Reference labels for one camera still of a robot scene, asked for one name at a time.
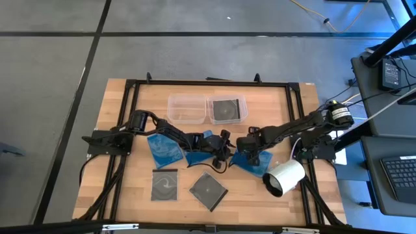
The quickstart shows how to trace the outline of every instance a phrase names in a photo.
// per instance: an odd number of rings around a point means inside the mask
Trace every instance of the concrete floor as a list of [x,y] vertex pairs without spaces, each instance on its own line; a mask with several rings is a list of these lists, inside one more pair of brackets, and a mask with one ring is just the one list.
[[[361,3],[301,1],[345,28]],[[95,31],[104,0],[3,0],[0,31]],[[409,18],[400,1],[389,1],[402,25]],[[328,32],[321,20],[289,0],[118,0],[104,31]],[[350,32],[394,32],[382,4],[371,3]],[[78,173],[87,145],[81,136],[95,127],[108,78],[204,79],[315,83],[320,100],[344,90],[354,77],[350,58],[377,38],[145,37],[101,38],[65,153],[46,222],[69,221]],[[38,194],[57,145],[92,43],[85,38],[0,37],[0,142],[24,149],[26,157],[0,157],[0,226],[31,222]],[[351,88],[339,99],[357,93]],[[347,220],[359,228],[415,232],[415,219],[385,216],[348,202],[350,185],[340,183]]]

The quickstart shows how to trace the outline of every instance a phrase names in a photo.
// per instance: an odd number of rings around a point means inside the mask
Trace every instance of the wooden table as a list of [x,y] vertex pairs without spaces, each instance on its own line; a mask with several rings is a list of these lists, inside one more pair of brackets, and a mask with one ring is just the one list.
[[[98,129],[108,130],[116,125],[125,81],[125,79],[109,79],[97,120]],[[310,83],[302,83],[300,88],[304,111],[307,114],[318,107],[316,88]],[[235,143],[237,137],[247,134],[249,126],[264,127],[289,122],[285,89],[276,87],[142,84],[136,109],[151,111],[158,117],[167,119],[168,97],[175,93],[205,94],[206,96],[244,94],[246,97],[249,114],[242,123],[212,125],[207,116],[201,125],[175,125],[184,132],[201,133],[205,130],[212,130],[214,134],[219,135],[221,129],[227,129],[231,132],[231,142]],[[296,107],[294,93],[292,96]],[[154,125],[148,120],[146,130],[151,128],[154,128]],[[276,161],[287,161],[290,150],[289,139],[268,149],[273,153],[270,165]],[[73,212],[74,218],[83,215],[97,199],[103,188],[108,161],[108,155],[100,155],[86,166]],[[334,169],[326,161],[315,160],[314,163],[321,196],[338,219],[346,222]],[[151,177],[155,163],[146,137],[136,136],[132,152],[127,158],[116,220],[176,224],[305,225],[299,186],[281,198],[276,198],[267,192],[261,178],[254,177],[237,166],[228,168],[224,174],[217,174],[208,166],[186,167],[185,159],[166,167],[178,169],[177,201],[150,201]],[[189,192],[189,188],[203,171],[209,172],[229,190],[213,212],[209,212]],[[112,195],[107,202],[105,218],[109,217],[111,201]],[[312,219],[316,222],[313,198],[310,195],[309,204]]]

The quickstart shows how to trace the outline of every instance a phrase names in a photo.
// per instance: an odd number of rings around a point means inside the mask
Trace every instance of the keyboard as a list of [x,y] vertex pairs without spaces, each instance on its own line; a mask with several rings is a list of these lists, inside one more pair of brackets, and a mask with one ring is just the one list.
[[416,204],[416,156],[381,160],[396,200]]

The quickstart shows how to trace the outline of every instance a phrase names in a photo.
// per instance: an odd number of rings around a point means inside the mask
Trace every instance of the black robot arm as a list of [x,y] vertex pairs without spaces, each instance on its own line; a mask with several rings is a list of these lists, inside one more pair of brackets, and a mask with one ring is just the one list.
[[341,103],[330,103],[324,108],[309,113],[307,116],[281,126],[263,128],[249,127],[246,137],[237,139],[237,149],[252,165],[258,165],[257,156],[263,150],[274,147],[284,138],[300,134],[303,148],[312,148],[322,140],[331,140],[331,131],[346,130],[354,124],[354,120],[346,107]]
[[[155,129],[146,131],[149,118]],[[220,135],[211,135],[207,138],[204,138],[203,133],[184,133],[146,110],[136,110],[125,124],[113,127],[110,131],[94,131],[92,136],[83,136],[83,140],[89,143],[90,154],[128,155],[134,135],[149,136],[155,133],[174,140],[185,151],[200,151],[214,155],[216,157],[214,165],[217,168],[220,167],[219,161],[225,161],[230,156],[228,146],[232,145],[229,141],[229,131],[222,130]]]

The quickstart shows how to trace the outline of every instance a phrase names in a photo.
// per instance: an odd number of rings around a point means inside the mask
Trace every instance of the clear plastic container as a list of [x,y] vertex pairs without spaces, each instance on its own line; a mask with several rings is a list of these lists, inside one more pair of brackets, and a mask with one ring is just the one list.
[[243,95],[211,96],[207,102],[209,118],[213,124],[241,123],[248,116]]
[[207,115],[206,97],[201,94],[171,94],[168,118],[173,124],[202,124]]

